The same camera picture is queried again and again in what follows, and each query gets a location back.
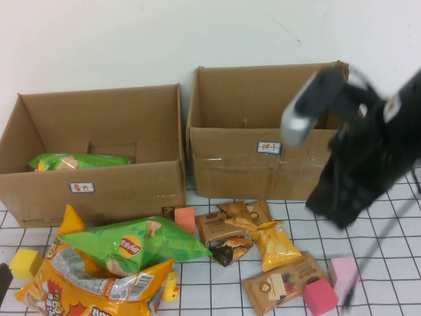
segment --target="tile floor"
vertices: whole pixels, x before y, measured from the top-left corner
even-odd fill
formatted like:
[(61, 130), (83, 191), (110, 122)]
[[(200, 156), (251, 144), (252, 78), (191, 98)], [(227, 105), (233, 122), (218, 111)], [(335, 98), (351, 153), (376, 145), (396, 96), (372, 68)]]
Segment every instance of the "tile floor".
[[(379, 242), (378, 234), (405, 199), (416, 199), (414, 181), (403, 177), (379, 201), (362, 212), (356, 223), (338, 231), (329, 222), (316, 218), (303, 202), (269, 201), (272, 216), (284, 221), (288, 234), (300, 250), (310, 251), (327, 271), (328, 260), (337, 256), (355, 256), (360, 264), (366, 250)], [(187, 204), (194, 205), (197, 215), (216, 211), (226, 199), (197, 196), (189, 177)], [(372, 256), (362, 282), (357, 287), (351, 315), (354, 316), (419, 316), (421, 315), (421, 201), (399, 219), (381, 248)], [(45, 254), (57, 228), (22, 229), (13, 216), (0, 209), (0, 263), (10, 263), (18, 248), (35, 249)], [(253, 247), (240, 262), (223, 268), (208, 258), (176, 264), (182, 291), (180, 299), (162, 302), (158, 316), (252, 316), (255, 315), (240, 280), (262, 273), (260, 255)], [(13, 280), (0, 307), (0, 316), (34, 315), (17, 302), (13, 294), (25, 282)], [(338, 316), (337, 308), (327, 316)], [(302, 298), (277, 308), (267, 315), (311, 316)]]

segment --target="biscuit package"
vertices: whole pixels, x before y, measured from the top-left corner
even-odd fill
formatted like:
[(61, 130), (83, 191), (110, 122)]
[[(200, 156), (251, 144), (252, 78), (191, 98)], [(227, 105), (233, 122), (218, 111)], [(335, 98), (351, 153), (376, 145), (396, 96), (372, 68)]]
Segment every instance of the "biscuit package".
[(226, 224), (245, 230), (257, 229), (244, 201), (218, 205), (218, 208), (226, 215)]
[(289, 240), (281, 221), (260, 224), (257, 231), (247, 231), (247, 233), (259, 248), (262, 256), (262, 269), (265, 272), (301, 257), (298, 249)]
[(242, 282), (257, 316), (281, 306), (303, 294), (304, 287), (327, 278), (309, 253), (296, 262), (265, 272)]
[(260, 200), (254, 203), (249, 203), (247, 204), (247, 210), (256, 225), (274, 220), (270, 214), (269, 205), (266, 201)]
[(226, 216), (222, 212), (196, 216), (197, 229), (204, 245), (245, 234), (245, 230), (228, 225), (225, 220)]
[(227, 267), (249, 252), (253, 244), (253, 241), (244, 236), (231, 237), (225, 240), (225, 242), (212, 247), (210, 251), (216, 262), (223, 267)]

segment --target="foam block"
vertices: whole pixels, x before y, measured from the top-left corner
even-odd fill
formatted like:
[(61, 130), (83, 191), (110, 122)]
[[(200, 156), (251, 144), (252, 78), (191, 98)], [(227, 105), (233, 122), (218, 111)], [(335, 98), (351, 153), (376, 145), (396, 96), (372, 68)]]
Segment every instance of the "foam block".
[(325, 278), (310, 283), (304, 288), (304, 302), (314, 316), (319, 316), (333, 310), (339, 298)]
[(196, 235), (195, 209), (194, 207), (184, 207), (175, 209), (174, 220), (180, 228), (189, 234)]
[(328, 269), (333, 288), (335, 290), (348, 290), (354, 283), (357, 271), (358, 268), (354, 258), (333, 258)]

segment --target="white wall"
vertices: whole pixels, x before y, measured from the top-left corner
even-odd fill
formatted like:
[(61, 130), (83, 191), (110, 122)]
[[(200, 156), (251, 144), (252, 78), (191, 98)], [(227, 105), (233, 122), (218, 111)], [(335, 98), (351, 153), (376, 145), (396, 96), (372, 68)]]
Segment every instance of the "white wall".
[(0, 0), (0, 130), (19, 93), (341, 59), (391, 94), (421, 66), (419, 0)]

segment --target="small yellow toy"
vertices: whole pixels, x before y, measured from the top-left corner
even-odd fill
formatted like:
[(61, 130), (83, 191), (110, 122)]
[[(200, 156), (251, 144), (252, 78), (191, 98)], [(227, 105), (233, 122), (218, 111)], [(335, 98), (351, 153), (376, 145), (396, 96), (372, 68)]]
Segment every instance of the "small yellow toy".
[(9, 265), (16, 278), (33, 280), (42, 264), (42, 256), (36, 250), (19, 249)]
[(173, 302), (180, 296), (180, 288), (177, 286), (177, 281), (178, 273), (171, 271), (164, 287), (164, 294), (162, 295), (164, 301)]

